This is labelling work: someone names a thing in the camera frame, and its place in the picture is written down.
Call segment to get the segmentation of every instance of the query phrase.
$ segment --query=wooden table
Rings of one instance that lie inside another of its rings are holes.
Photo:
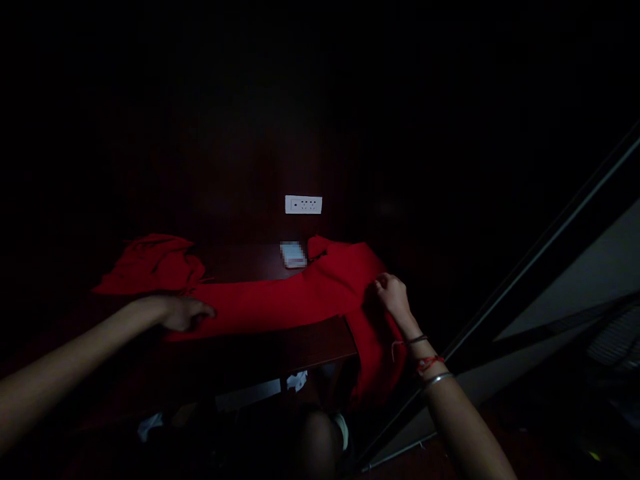
[[[200,246],[194,254],[208,266],[207,276],[219,282],[285,279],[301,271],[284,267],[278,244]],[[131,300],[90,294],[65,318],[61,331],[70,339]],[[163,341],[162,335],[159,327],[134,340],[84,382],[73,400],[82,408],[72,430],[144,417],[326,363],[338,364],[332,394],[342,362],[357,357],[342,317],[258,335],[182,342]]]

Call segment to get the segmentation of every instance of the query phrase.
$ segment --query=red sweater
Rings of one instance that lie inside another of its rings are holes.
[[[344,315],[360,356],[360,373],[350,407],[376,406],[397,383],[407,352],[391,344],[402,340],[391,318],[371,293],[384,264],[365,243],[309,240],[308,268],[286,280],[201,283],[205,268],[187,250],[192,242],[171,235],[148,235],[127,246],[112,272],[93,289],[106,295],[132,295],[154,290],[179,291],[212,305],[214,319],[195,331],[170,332],[168,341],[214,335],[280,330]]]

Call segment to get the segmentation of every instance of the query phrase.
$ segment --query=white paper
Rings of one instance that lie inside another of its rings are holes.
[[[295,392],[298,393],[307,382],[307,371],[298,372],[296,375],[292,375],[287,379],[287,390],[295,388]]]

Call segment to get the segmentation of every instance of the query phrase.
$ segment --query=electrical outlet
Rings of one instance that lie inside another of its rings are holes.
[[[285,213],[292,215],[320,215],[322,197],[285,195]]]

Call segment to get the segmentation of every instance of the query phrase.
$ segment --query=wrist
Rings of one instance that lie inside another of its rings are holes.
[[[418,325],[418,322],[411,314],[411,312],[404,312],[398,316],[394,315],[393,318],[398,324],[400,333],[402,333],[402,336],[405,338],[405,340],[413,340],[424,335],[424,333],[420,329],[420,326]]]
[[[130,321],[143,328],[151,328],[162,322],[169,315],[170,310],[168,299],[150,296],[132,301],[122,309],[122,312]]]

